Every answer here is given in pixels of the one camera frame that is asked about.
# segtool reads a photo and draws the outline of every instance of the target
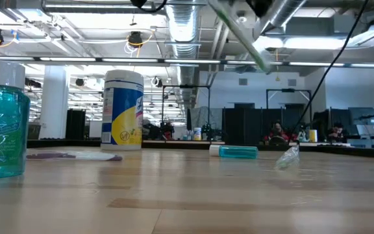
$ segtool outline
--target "white column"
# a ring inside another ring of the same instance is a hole
[[[40,139],[66,137],[69,83],[65,66],[45,67]]]

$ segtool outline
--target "white bottle cap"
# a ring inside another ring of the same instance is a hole
[[[208,149],[208,153],[210,156],[219,157],[219,149],[220,145],[210,145],[210,148]]]
[[[17,62],[0,61],[0,85],[24,89],[25,68]]]

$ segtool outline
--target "disinfecting wipes container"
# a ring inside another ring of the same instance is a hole
[[[140,150],[142,113],[142,75],[108,71],[103,93],[102,150]]]

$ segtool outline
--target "teal plastic bottle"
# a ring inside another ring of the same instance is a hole
[[[0,177],[25,169],[30,99],[23,93],[25,68],[0,61]]]
[[[251,146],[210,146],[210,155],[237,158],[237,159],[255,159],[258,157],[258,148]]]

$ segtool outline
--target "hand sanitizer bottle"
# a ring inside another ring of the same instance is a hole
[[[0,61],[0,177],[25,169],[30,99],[23,93],[25,68]]]

